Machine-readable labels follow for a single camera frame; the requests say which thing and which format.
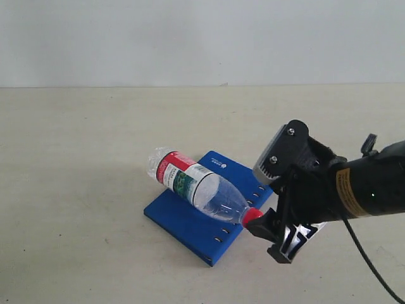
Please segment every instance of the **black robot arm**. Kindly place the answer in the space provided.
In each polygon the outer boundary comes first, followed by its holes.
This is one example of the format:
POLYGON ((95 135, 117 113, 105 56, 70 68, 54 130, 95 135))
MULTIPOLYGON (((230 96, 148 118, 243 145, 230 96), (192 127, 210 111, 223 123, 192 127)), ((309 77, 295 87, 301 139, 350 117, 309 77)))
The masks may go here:
POLYGON ((277 209, 246 226, 272 243, 277 262, 291 263, 327 222, 405 212, 405 141, 377 152, 376 139, 370 134, 362 157, 347 161, 309 136, 305 123, 281 127, 253 168, 278 195, 277 209))

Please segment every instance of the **screw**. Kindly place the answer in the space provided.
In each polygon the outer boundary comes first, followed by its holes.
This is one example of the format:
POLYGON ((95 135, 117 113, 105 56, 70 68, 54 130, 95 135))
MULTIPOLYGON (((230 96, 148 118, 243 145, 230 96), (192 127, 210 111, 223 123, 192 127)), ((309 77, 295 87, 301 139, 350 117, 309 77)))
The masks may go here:
POLYGON ((272 164, 275 164, 275 163, 277 163, 277 156, 272 156, 272 157, 270 157, 270 163, 272 163, 272 164))

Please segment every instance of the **bottle label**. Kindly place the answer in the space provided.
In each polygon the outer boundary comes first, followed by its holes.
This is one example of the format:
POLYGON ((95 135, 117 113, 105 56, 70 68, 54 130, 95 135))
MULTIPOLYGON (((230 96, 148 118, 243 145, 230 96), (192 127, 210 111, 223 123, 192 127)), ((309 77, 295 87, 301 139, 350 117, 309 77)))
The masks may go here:
POLYGON ((205 176, 214 172, 177 151, 166 155, 159 164, 158 181, 194 204, 197 186, 205 176))

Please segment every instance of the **yellow warning label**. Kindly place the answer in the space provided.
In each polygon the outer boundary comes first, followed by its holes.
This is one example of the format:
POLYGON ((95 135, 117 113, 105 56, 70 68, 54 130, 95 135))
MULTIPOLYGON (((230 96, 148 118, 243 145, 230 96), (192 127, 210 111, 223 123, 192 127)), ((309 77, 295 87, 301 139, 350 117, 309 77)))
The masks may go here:
POLYGON ((347 211, 355 217, 363 217, 368 214, 354 197, 350 184, 350 168, 340 170, 336 173, 336 189, 347 211))

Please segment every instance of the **red bottle cap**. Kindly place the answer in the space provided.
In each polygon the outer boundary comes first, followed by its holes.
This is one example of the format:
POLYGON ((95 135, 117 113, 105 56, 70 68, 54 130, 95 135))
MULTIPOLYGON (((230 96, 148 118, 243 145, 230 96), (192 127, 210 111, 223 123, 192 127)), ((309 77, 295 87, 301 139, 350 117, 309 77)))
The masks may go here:
POLYGON ((257 219, 263 215, 263 212, 260 211, 259 209, 256 208, 250 208, 246 214, 245 217, 242 220, 242 225, 243 227, 246 227, 247 223, 250 222, 251 220, 257 219))

